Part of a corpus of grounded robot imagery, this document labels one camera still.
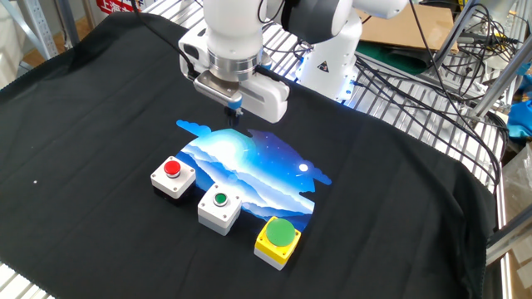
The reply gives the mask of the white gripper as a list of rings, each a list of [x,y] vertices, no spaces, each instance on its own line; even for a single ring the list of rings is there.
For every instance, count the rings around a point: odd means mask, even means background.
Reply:
[[[287,111],[290,88],[282,81],[257,73],[241,81],[239,91],[243,95],[241,107],[269,123],[279,122]],[[225,107],[224,114],[228,125],[236,127],[244,113],[240,108]]]

